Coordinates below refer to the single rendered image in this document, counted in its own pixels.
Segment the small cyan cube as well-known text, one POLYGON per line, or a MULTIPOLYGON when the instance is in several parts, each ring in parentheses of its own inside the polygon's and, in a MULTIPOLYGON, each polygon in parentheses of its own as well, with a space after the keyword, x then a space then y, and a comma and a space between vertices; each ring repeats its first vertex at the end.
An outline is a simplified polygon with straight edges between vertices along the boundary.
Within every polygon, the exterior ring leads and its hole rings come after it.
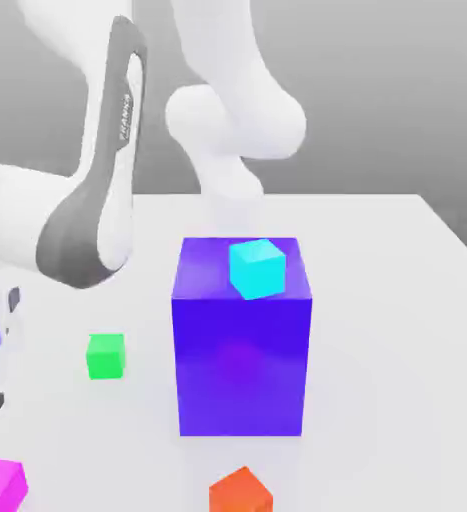
POLYGON ((286 289, 286 255, 268 239, 232 244, 228 251, 229 279, 245 300, 255 300, 286 289))

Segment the small orange cube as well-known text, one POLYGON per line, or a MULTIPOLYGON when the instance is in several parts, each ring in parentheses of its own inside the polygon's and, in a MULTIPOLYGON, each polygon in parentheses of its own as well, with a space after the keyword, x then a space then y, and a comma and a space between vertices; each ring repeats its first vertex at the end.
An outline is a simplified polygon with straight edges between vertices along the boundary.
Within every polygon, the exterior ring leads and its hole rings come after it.
POLYGON ((243 466, 210 486, 209 512, 273 512, 273 495, 243 466))

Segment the large blue box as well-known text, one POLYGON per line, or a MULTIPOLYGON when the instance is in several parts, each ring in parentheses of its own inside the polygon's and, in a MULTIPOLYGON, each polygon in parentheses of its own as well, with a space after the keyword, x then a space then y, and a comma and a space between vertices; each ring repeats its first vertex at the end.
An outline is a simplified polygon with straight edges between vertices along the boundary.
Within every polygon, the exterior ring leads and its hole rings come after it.
POLYGON ((233 238, 184 238, 171 297, 183 436, 298 436, 313 297, 299 243, 282 294, 245 300, 229 281, 233 238))

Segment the small green cube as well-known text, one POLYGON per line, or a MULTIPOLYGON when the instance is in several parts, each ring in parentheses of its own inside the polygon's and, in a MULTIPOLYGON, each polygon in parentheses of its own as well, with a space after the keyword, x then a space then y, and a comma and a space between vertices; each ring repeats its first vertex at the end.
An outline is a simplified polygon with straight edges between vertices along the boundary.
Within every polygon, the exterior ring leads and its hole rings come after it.
POLYGON ((122 378, 126 366, 124 335, 91 334, 86 350, 86 363, 91 380, 122 378))

